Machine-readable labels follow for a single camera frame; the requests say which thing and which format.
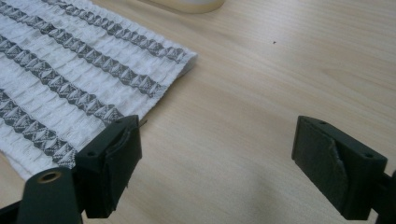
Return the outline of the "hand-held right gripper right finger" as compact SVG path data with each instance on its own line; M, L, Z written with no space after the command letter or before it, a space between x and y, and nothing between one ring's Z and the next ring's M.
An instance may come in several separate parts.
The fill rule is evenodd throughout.
M291 158L347 220L388 219L388 159L330 123L300 116Z

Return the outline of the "cream round object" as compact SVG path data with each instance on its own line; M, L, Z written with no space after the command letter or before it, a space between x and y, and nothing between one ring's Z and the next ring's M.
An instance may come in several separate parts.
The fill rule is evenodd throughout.
M220 8L226 0L150 0L186 13L206 13Z

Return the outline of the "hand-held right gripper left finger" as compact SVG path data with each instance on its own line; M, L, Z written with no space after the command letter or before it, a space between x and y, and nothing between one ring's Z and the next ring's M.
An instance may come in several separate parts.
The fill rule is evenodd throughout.
M88 218L108 218L116 210L142 159L139 127L137 115L117 119L76 155L78 197Z

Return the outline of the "white grey-striped towel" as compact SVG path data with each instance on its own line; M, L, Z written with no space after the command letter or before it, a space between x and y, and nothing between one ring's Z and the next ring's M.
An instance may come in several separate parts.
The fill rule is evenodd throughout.
M0 152L28 179L144 117L195 52L90 0L0 0Z

